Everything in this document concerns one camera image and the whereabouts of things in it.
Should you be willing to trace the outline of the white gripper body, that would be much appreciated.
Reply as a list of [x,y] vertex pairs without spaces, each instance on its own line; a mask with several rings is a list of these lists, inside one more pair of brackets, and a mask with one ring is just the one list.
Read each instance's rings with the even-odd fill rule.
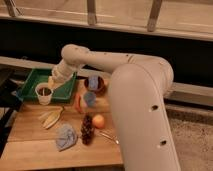
[[73,65],[69,65],[64,60],[61,60],[59,64],[55,65],[52,69],[52,78],[57,83],[67,82],[76,71]]

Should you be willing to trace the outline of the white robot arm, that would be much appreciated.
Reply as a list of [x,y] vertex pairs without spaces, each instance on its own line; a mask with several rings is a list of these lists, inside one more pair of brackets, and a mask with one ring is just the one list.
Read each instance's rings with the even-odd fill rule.
[[161,57],[91,51],[68,44],[52,69],[65,83],[83,65],[111,74],[108,101],[125,171],[181,171],[163,95],[173,83],[173,69]]

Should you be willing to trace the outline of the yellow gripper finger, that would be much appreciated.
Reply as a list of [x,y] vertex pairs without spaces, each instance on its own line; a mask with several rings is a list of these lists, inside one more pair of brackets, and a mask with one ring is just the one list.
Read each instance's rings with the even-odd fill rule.
[[52,90],[55,88],[55,83],[54,83],[52,76],[48,77],[48,88],[50,88]]

